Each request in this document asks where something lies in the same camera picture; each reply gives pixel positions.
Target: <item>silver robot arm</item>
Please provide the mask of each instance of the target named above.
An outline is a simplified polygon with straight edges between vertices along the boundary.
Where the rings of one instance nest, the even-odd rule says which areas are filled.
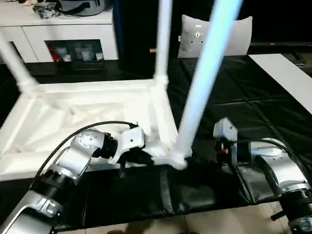
[[[262,166],[283,209],[272,216],[273,221],[286,215],[292,233],[312,233],[312,189],[301,169],[289,157],[288,153],[293,153],[282,142],[272,138],[237,140],[237,129],[227,118],[215,124],[214,137],[218,161]]]
[[[11,212],[0,227],[0,234],[55,233],[53,220],[62,213],[64,203],[91,158],[101,156],[116,163],[123,153],[144,144],[140,127],[129,129],[116,138],[93,129],[76,135]]]

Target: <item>white shelf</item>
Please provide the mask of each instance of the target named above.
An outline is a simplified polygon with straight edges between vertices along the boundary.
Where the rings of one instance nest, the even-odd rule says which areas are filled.
[[[58,16],[52,19],[40,19],[30,6],[0,0],[1,27],[65,24],[112,24],[112,11],[104,11],[89,17]]]

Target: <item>black leather surface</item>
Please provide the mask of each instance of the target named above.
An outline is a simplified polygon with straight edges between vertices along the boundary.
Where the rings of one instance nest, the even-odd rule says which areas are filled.
[[[196,59],[170,61],[168,96],[179,125]],[[151,78],[153,61],[103,64],[29,64],[41,83]],[[17,98],[12,78],[3,90]],[[256,165],[215,163],[213,125],[228,117],[240,136],[274,137],[297,153],[312,174],[312,116],[249,57],[224,59],[184,171],[170,166],[87,173],[74,191],[59,230],[90,228],[200,211],[254,205],[275,200]],[[0,223],[24,195],[30,180],[0,183]]]

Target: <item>gray pillow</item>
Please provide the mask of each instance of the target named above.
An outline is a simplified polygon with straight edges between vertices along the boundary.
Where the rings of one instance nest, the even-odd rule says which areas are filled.
[[[182,34],[178,58],[199,57],[205,41],[210,22],[182,16]],[[233,29],[229,45],[225,55],[247,54],[252,38],[253,18],[250,16],[233,23]]]

